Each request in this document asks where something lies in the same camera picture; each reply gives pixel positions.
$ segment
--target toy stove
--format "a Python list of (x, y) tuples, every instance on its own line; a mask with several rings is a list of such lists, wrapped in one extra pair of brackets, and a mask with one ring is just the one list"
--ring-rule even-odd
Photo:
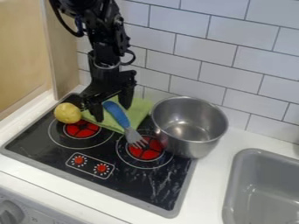
[[(78, 105), (76, 94), (64, 102)], [(128, 145), (125, 136), (90, 122), (58, 122), (53, 109), (2, 150), (6, 156), (167, 218), (182, 205), (195, 162), (165, 151), (146, 118), (139, 133), (148, 144)]]

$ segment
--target yellow potato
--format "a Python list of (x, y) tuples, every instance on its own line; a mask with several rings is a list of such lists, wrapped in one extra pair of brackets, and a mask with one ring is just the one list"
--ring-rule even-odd
[(80, 109), (69, 102), (60, 103), (54, 110), (54, 115), (62, 123), (77, 123), (81, 119)]

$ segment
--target black wire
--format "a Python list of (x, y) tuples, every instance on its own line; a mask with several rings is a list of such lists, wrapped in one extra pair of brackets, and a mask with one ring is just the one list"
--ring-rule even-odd
[(126, 51), (126, 53), (132, 54), (133, 58), (128, 62), (122, 62), (121, 65), (124, 66), (124, 67), (131, 65), (136, 60), (136, 56), (135, 56), (134, 52), (132, 52), (131, 50), (128, 49)]
[(53, 11), (57, 17), (57, 19), (60, 21), (60, 23), (62, 24), (63, 27), (66, 28), (67, 31), (69, 31), (72, 35), (74, 35), (75, 37), (77, 38), (81, 38), (84, 36), (84, 32), (81, 30), (81, 31), (73, 31), (67, 24), (66, 22), (63, 20), (63, 18), (61, 17), (60, 13), (59, 13), (59, 10), (56, 8), (56, 2), (55, 0), (49, 0), (50, 1), (50, 4), (53, 8)]

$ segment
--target white tile wall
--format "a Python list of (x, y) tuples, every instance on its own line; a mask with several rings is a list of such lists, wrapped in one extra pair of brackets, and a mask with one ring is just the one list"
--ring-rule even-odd
[(243, 18), (248, 0), (182, 0), (182, 9), (230, 18)]
[(83, 38), (77, 38), (77, 50), (81, 53), (89, 53), (93, 48), (90, 45), (87, 36)]
[(90, 73), (87, 71), (79, 70), (79, 82), (83, 86), (89, 86), (91, 83)]
[(271, 50), (277, 32), (278, 27), (272, 25), (212, 17), (208, 38), (241, 46)]
[(159, 90), (149, 88), (149, 87), (144, 88), (144, 99), (152, 101), (153, 103), (157, 103), (163, 99), (167, 99), (172, 96), (176, 96), (176, 95), (170, 94), (167, 92), (163, 92), (163, 91), (159, 91)]
[(251, 0), (247, 19), (299, 28), (298, 11), (299, 2), (293, 0)]
[(182, 10), (151, 7), (149, 27), (204, 38), (210, 16)]
[(261, 85), (262, 74), (247, 72), (231, 67), (203, 63), (199, 80), (220, 85), (226, 88), (235, 88), (256, 94)]
[[(131, 46), (129, 48), (136, 55), (136, 61), (132, 64), (137, 67), (145, 67), (146, 50), (140, 47)], [(122, 62), (128, 62), (132, 60), (132, 55), (126, 53), (125, 57), (122, 58)]]
[(170, 83), (170, 75), (166, 73), (151, 71), (137, 66), (126, 66), (122, 69), (122, 71), (127, 71), (127, 70), (137, 71), (136, 80), (138, 84), (150, 88), (157, 88), (163, 91), (168, 91), (169, 83)]
[(196, 80), (200, 64), (200, 61), (194, 59), (185, 59), (166, 53), (148, 51), (147, 68), (160, 72)]
[[(136, 97), (198, 97), (235, 128), (299, 143), (299, 1), (116, 1), (137, 56), (123, 68), (138, 72)], [(78, 39), (84, 85), (90, 50)]]
[(291, 103), (283, 121), (287, 123), (299, 124), (299, 105)]
[(275, 51), (299, 56), (299, 31), (281, 28), (275, 45)]
[(240, 46), (234, 66), (249, 71), (299, 79), (299, 58)]
[(170, 92), (176, 95), (197, 97), (212, 103), (221, 104), (225, 89), (198, 81), (171, 77)]
[(152, 50), (173, 53), (175, 34), (127, 24), (126, 32), (132, 38), (131, 44)]
[(143, 98), (143, 91), (144, 87), (143, 86), (136, 86), (135, 87), (135, 92), (134, 92), (134, 97), (136, 98)]
[(116, 1), (120, 7), (121, 14), (129, 24), (148, 25), (150, 6), (144, 3), (134, 3), (129, 1)]
[(78, 52), (77, 53), (77, 58), (78, 58), (79, 69), (89, 71), (87, 54)]
[(299, 144), (299, 126), (251, 115), (248, 131)]
[(226, 114), (229, 125), (236, 129), (244, 130), (247, 126), (249, 114), (231, 108), (220, 107)]
[(135, 0), (135, 2), (178, 8), (180, 0)]
[(265, 76), (260, 95), (299, 103), (299, 82)]
[(277, 101), (256, 94), (247, 94), (228, 89), (223, 103), (232, 109), (239, 109), (260, 116), (267, 116), (281, 120), (287, 109), (285, 101)]
[(176, 55), (231, 66), (235, 51), (235, 45), (177, 35)]

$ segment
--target fork handle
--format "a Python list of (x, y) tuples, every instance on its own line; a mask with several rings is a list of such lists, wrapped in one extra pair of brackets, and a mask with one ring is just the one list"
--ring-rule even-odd
[(129, 119), (122, 108), (113, 101), (103, 102), (104, 109), (120, 124), (124, 129), (131, 126)]

